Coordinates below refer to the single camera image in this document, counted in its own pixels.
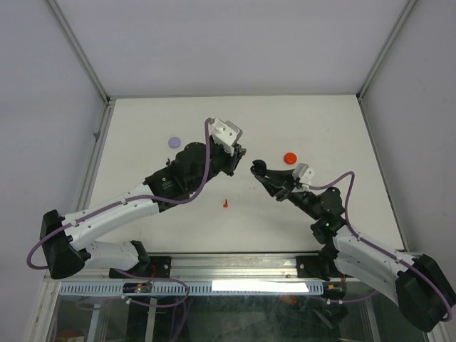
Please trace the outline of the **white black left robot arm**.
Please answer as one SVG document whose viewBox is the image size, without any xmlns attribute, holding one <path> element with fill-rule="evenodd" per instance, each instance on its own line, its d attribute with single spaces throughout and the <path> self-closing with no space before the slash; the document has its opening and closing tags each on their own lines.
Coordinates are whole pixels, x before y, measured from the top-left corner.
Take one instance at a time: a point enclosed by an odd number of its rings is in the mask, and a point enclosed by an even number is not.
<svg viewBox="0 0 456 342">
<path fill-rule="evenodd" d="M 152 262 L 142 242 L 101 242 L 99 237 L 187 203 L 219 173 L 232 176 L 246 152 L 238 143 L 225 149 L 214 140 L 192 142 L 164 168 L 105 204 L 73 214 L 45 213 L 40 240 L 51 278 L 65 279 L 83 269 L 109 269 L 112 277 L 123 271 L 150 275 Z"/>
</svg>

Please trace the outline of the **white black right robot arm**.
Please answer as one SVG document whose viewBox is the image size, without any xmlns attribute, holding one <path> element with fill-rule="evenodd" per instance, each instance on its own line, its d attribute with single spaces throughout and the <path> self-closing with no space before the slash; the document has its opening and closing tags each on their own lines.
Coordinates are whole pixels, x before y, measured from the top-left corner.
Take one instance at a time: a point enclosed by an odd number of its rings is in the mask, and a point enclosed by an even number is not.
<svg viewBox="0 0 456 342">
<path fill-rule="evenodd" d="M 316 277 L 327 280 L 338 272 L 362 281 L 392 301 L 416 328 L 430 332 L 452 320 L 455 291 L 439 264 L 427 254 L 413 256 L 391 249 L 359 232 L 348 216 L 349 196 L 336 187 L 348 171 L 327 185 L 313 185 L 307 164 L 292 170 L 270 170 L 262 160 L 250 168 L 277 202 L 288 201 L 314 220 L 311 231 L 322 245 Z"/>
</svg>

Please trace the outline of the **black round charging case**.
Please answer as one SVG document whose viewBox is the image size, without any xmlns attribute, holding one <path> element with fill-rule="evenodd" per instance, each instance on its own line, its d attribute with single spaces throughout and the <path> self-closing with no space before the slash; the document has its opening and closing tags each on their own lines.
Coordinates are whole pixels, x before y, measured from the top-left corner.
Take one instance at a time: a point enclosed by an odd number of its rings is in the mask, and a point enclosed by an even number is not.
<svg viewBox="0 0 456 342">
<path fill-rule="evenodd" d="M 254 160 L 252 162 L 252 166 L 250 167 L 250 171 L 254 176 L 265 176 L 267 174 L 267 166 L 265 161 Z"/>
</svg>

